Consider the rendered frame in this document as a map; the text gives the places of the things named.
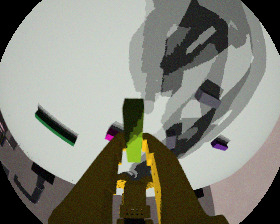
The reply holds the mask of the lime green rod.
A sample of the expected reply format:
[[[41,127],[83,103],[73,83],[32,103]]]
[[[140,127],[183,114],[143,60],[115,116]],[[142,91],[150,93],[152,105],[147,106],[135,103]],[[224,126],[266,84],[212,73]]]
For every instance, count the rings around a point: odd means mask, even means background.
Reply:
[[[141,163],[144,99],[125,98],[122,114],[127,160]]]

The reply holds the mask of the purple rod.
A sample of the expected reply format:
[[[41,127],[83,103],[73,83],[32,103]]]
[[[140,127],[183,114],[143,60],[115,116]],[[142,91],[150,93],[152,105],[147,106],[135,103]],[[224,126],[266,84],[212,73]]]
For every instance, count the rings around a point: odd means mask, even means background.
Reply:
[[[213,148],[220,149],[220,150],[223,150],[223,151],[226,151],[228,149],[227,144],[225,144],[223,142],[220,142],[220,141],[218,141],[216,139],[214,139],[211,142],[211,145],[212,145]]]

